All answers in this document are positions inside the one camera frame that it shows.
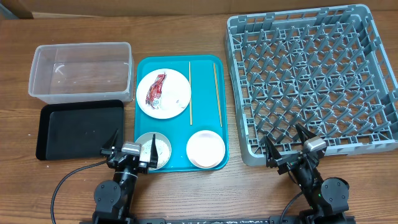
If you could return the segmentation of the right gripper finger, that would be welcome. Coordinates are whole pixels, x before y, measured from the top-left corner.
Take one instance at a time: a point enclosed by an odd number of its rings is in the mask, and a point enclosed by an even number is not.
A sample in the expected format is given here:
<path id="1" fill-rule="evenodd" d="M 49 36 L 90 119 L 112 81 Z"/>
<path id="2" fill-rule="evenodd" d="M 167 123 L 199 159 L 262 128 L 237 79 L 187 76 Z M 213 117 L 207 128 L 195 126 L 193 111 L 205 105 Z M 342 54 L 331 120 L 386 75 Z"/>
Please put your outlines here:
<path id="1" fill-rule="evenodd" d="M 282 159 L 279 151 L 273 145 L 272 141 L 269 139 L 268 136 L 265 136 L 265 147 L 266 147 L 266 154 L 265 157 L 267 159 L 266 166 L 267 167 L 277 167 L 278 160 Z"/>
<path id="2" fill-rule="evenodd" d="M 316 146 L 318 144 L 318 136 L 301 124 L 296 124 L 295 128 L 303 146 Z"/>

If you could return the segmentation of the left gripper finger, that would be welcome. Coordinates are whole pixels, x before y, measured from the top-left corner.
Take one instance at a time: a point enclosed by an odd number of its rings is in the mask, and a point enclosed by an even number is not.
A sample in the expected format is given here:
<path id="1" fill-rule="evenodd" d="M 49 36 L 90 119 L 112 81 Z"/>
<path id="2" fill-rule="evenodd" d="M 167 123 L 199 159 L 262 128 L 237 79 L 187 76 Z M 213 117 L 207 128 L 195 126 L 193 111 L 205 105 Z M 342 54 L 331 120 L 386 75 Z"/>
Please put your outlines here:
<path id="1" fill-rule="evenodd" d="M 155 134 L 152 135 L 152 142 L 151 142 L 151 148 L 150 148 L 150 159 L 149 159 L 149 168 L 156 169 L 157 168 L 157 163 L 158 163 L 158 153 L 157 153 L 157 148 L 155 145 Z"/>
<path id="2" fill-rule="evenodd" d="M 115 146 L 116 140 L 118 138 L 118 133 L 119 129 L 116 129 L 113 135 L 103 144 L 102 150 L 112 150 L 112 148 Z"/>

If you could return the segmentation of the small grey bowl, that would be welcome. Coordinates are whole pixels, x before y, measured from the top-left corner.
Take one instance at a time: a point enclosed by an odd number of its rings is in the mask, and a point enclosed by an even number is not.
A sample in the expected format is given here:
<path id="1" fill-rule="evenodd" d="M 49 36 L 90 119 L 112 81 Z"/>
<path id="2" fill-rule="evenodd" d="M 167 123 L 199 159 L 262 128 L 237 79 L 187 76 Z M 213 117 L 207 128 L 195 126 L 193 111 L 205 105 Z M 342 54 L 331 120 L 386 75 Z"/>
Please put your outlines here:
<path id="1" fill-rule="evenodd" d="M 161 133 L 148 132 L 140 136 L 136 140 L 136 143 L 142 145 L 140 160 L 144 162 L 149 162 L 150 157 L 152 155 L 151 146 L 152 146 L 153 135 L 155 135 L 155 146 L 158 154 L 158 162 L 156 168 L 157 170 L 163 168 L 163 166 L 166 165 L 166 163 L 168 163 L 171 157 L 172 147 L 170 141 Z"/>

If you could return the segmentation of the white pink bowl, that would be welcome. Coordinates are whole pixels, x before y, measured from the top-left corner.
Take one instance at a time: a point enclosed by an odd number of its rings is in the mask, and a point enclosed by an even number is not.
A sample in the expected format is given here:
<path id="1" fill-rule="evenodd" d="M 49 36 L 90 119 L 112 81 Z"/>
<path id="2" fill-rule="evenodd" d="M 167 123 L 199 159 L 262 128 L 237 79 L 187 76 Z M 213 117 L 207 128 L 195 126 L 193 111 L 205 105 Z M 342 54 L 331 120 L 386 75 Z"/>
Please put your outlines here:
<path id="1" fill-rule="evenodd" d="M 214 131 L 202 130 L 189 138 L 186 153 L 194 166 L 201 169 L 212 169 L 221 164 L 226 155 L 226 146 L 219 134 Z"/>

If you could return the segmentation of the red snack wrapper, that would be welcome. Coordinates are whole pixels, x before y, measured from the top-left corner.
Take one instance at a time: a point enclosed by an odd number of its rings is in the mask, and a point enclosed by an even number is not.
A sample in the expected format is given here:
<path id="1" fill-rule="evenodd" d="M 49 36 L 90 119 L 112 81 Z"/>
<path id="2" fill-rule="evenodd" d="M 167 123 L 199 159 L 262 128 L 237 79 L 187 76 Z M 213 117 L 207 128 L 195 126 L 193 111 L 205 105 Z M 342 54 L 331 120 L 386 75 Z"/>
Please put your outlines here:
<path id="1" fill-rule="evenodd" d="M 154 110 L 160 108 L 162 87 L 166 78 L 167 78 L 166 73 L 158 74 L 155 79 L 155 82 L 150 86 L 147 92 L 146 104 L 149 105 Z"/>

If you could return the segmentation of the white wrapper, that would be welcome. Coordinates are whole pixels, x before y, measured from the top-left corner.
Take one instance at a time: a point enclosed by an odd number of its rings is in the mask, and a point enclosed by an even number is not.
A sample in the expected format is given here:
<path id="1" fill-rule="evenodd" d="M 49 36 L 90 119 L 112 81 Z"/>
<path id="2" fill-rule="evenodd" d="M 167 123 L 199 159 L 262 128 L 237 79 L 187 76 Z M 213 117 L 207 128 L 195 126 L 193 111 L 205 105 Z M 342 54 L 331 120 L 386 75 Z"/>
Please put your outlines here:
<path id="1" fill-rule="evenodd" d="M 168 91 L 162 94 L 160 100 L 160 108 L 162 110 L 176 110 L 183 107 L 183 99 L 177 92 Z"/>

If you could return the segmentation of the wooden chopstick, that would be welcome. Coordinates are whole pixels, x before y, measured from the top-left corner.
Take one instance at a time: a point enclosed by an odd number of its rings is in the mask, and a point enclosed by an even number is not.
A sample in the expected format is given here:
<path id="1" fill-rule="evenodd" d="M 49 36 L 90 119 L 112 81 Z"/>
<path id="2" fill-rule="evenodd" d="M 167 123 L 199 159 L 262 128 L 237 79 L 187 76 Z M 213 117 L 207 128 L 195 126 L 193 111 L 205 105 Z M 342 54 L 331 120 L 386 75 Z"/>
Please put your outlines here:
<path id="1" fill-rule="evenodd" d="M 192 71 L 191 71 L 191 61 L 188 62 L 188 81 L 190 85 L 190 102 L 189 102 L 189 112 L 190 112 L 190 126 L 193 125 L 193 113 L 192 113 Z"/>
<path id="2" fill-rule="evenodd" d="M 218 105 L 218 115 L 219 115 L 220 127 L 223 127 L 223 122 L 222 122 L 222 117 L 221 117 L 220 94 L 219 94 L 219 88 L 218 88 L 218 76 L 217 76 L 217 68 L 216 68 L 215 63 L 213 63 L 213 73 L 214 73 L 214 78 L 215 78 L 215 90 L 216 90 L 216 99 L 217 99 L 217 105 Z"/>

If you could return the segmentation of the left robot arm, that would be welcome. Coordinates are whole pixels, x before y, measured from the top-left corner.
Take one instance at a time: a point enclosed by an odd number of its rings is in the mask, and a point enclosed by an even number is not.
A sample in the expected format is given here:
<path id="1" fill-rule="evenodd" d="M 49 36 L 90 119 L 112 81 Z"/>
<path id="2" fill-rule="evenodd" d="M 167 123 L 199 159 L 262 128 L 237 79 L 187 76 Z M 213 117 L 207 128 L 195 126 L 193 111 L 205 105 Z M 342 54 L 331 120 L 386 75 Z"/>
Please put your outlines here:
<path id="1" fill-rule="evenodd" d="M 150 159 L 141 159 L 142 145 L 125 142 L 116 147 L 118 130 L 103 144 L 101 155 L 106 156 L 105 163 L 114 170 L 111 180 L 100 183 L 94 191 L 96 203 L 93 223 L 139 223 L 135 215 L 130 214 L 130 207 L 138 174 L 147 174 L 150 168 L 156 168 L 158 153 L 155 134 L 151 136 Z"/>

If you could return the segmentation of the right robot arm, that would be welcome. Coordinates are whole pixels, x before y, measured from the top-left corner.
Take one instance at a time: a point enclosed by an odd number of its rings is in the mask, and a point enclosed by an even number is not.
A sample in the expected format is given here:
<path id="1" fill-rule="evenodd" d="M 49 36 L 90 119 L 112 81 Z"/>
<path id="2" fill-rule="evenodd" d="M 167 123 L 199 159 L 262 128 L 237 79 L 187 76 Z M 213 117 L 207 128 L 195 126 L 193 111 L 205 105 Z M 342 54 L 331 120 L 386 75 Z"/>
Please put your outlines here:
<path id="1" fill-rule="evenodd" d="M 278 168 L 280 175 L 287 173 L 300 187 L 300 193 L 284 208 L 279 223 L 355 223 L 354 217 L 345 215 L 349 210 L 347 181 L 339 177 L 322 179 L 317 170 L 320 159 L 326 153 L 326 142 L 301 124 L 296 124 L 295 128 L 303 146 L 295 154 L 282 156 L 269 137 L 265 136 L 261 140 L 261 146 L 265 147 L 266 166 Z M 310 208 L 288 220 L 285 217 L 287 210 L 302 195 Z"/>

